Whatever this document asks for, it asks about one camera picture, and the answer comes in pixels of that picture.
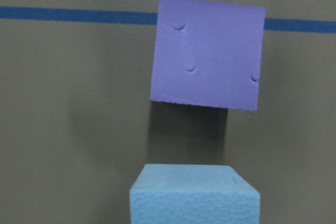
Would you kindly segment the light blue foam block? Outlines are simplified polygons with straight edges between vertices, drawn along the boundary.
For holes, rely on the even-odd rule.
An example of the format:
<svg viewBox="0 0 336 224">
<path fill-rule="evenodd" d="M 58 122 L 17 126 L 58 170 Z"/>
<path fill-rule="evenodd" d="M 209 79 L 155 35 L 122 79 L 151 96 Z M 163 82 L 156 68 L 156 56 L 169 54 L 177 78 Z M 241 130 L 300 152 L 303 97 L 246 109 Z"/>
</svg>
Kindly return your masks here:
<svg viewBox="0 0 336 224">
<path fill-rule="evenodd" d="M 259 223 L 260 194 L 224 165 L 146 164 L 130 189 L 131 223 Z"/>
</svg>

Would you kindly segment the purple foam block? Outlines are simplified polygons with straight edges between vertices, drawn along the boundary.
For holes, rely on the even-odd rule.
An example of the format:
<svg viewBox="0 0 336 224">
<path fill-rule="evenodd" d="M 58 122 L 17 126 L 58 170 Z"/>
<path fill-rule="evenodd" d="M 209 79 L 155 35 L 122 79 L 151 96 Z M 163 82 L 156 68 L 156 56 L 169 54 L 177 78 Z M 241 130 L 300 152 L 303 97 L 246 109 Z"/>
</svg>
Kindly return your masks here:
<svg viewBox="0 0 336 224">
<path fill-rule="evenodd" d="M 160 0 L 150 99 L 257 110 L 265 16 L 263 7 Z"/>
</svg>

